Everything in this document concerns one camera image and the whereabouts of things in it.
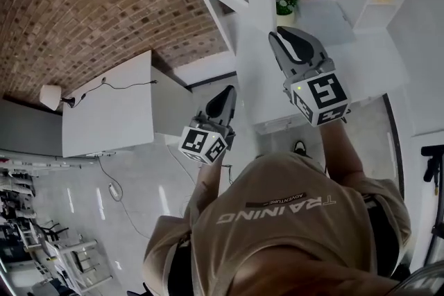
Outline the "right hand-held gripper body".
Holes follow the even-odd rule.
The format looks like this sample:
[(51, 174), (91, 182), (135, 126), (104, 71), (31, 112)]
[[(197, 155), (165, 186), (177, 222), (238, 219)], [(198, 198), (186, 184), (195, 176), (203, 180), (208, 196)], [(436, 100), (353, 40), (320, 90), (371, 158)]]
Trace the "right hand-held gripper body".
[(301, 78), (286, 78), (284, 93), (313, 127), (344, 117), (351, 98), (331, 58), (306, 64)]

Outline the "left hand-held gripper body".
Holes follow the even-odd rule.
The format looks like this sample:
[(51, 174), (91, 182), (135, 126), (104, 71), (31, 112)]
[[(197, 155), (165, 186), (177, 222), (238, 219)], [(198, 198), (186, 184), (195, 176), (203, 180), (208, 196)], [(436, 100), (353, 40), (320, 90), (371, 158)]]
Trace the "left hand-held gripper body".
[(223, 122), (210, 119), (205, 108), (199, 107), (190, 124), (184, 127), (178, 149), (195, 162), (214, 164), (231, 149), (235, 135), (231, 125), (225, 126)]

